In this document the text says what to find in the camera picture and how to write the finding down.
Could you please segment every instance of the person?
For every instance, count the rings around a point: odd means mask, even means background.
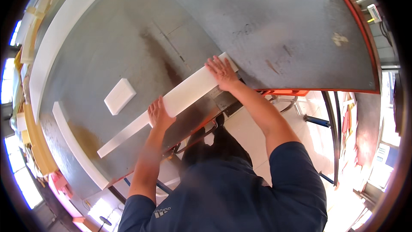
[[[137,160],[118,231],[323,231],[325,188],[287,121],[238,80],[227,59],[214,56],[205,66],[263,131],[272,186],[255,174],[249,154],[218,120],[213,145],[200,142],[185,151],[180,184],[156,207],[162,140],[176,120],[159,97],[148,108],[153,128]]]

